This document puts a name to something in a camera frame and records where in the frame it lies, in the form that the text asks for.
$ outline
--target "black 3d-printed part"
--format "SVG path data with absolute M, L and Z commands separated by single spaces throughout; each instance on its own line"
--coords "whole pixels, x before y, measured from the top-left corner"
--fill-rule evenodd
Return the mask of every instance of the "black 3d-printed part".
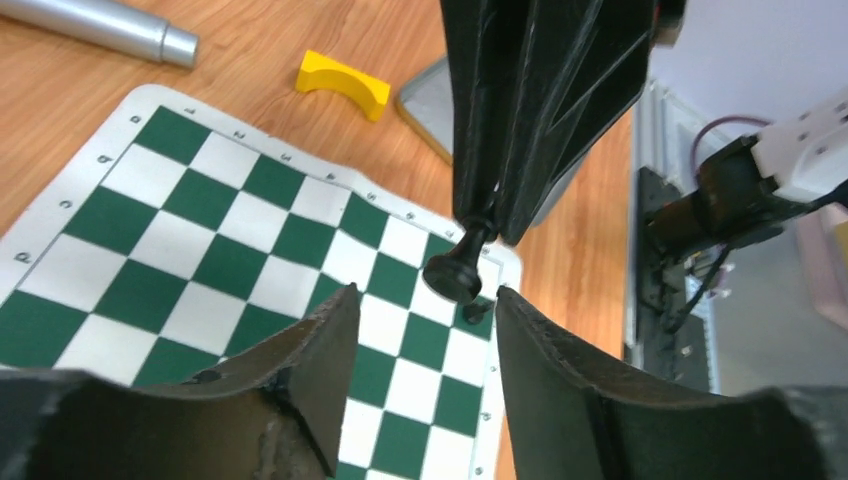
M 181 385 L 79 371 L 0 373 L 0 478 L 335 475 L 359 330 L 355 285 Z
M 848 388 L 738 398 L 658 379 L 498 292 L 498 351 L 519 480 L 840 480 Z
M 509 245 L 636 101 L 655 0 L 442 0 L 454 105 L 453 213 Z
M 647 167 L 638 172 L 634 238 L 636 255 L 635 331 L 642 350 L 640 367 L 665 380 L 710 391 L 710 365 L 704 320 L 689 315 L 677 332 L 667 331 L 686 305 L 686 269 L 663 254 L 646 224 L 653 212 L 681 198 L 680 191 Z

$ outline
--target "silver cylinder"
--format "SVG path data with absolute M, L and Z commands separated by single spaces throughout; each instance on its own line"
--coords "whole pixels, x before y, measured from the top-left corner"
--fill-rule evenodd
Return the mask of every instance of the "silver cylinder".
M 147 60 L 194 67 L 197 35 L 110 0 L 0 0 L 0 15 Z

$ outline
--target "black cable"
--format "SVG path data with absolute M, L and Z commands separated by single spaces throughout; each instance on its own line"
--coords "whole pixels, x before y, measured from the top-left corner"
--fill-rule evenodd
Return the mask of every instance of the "black cable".
M 718 274 L 718 271 L 721 270 L 721 266 L 724 265 L 724 262 L 727 261 L 727 257 L 730 255 L 731 248 L 729 246 L 725 246 L 718 258 L 713 262 L 707 274 L 704 276 L 704 280 L 701 282 L 701 286 L 698 287 L 698 291 L 695 292 L 695 295 L 686 302 L 686 305 L 677 312 L 672 320 L 671 324 L 666 329 L 667 333 L 675 334 L 680 327 L 686 322 L 686 319 L 689 318 L 689 314 L 692 313 L 692 310 L 695 308 L 695 305 L 701 301 L 701 297 L 704 296 L 704 293 L 707 292 L 710 288 L 710 284 L 713 283 L 715 276 Z

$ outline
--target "chessboard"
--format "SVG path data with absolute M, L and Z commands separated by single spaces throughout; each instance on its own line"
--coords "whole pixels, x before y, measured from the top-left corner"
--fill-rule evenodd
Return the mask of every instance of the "chessboard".
M 471 324 L 421 269 L 462 230 L 238 119 L 135 89 L 0 240 L 0 364 L 179 383 L 360 291 L 341 479 L 493 478 L 493 313 Z M 518 289 L 493 244 L 481 297 Z

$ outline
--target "yellow block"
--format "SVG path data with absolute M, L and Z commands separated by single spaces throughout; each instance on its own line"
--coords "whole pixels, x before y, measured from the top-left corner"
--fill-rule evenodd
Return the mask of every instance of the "yellow block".
M 295 89 L 299 92 L 326 89 L 343 93 L 359 105 L 368 120 L 376 122 L 389 103 L 391 86 L 332 58 L 307 50 L 300 64 Z

